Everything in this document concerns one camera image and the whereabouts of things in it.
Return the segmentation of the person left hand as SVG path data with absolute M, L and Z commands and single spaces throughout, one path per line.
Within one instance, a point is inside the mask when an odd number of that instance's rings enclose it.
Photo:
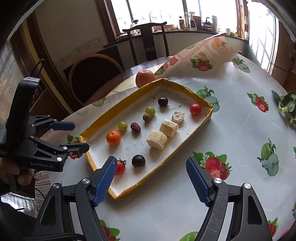
M 9 183 L 9 175 L 17 175 L 17 180 L 20 185 L 29 185 L 34 176 L 34 171 L 34 169 L 27 169 L 27 171 L 21 174 L 17 164 L 1 158 L 0 172 L 1 180 L 4 183 Z

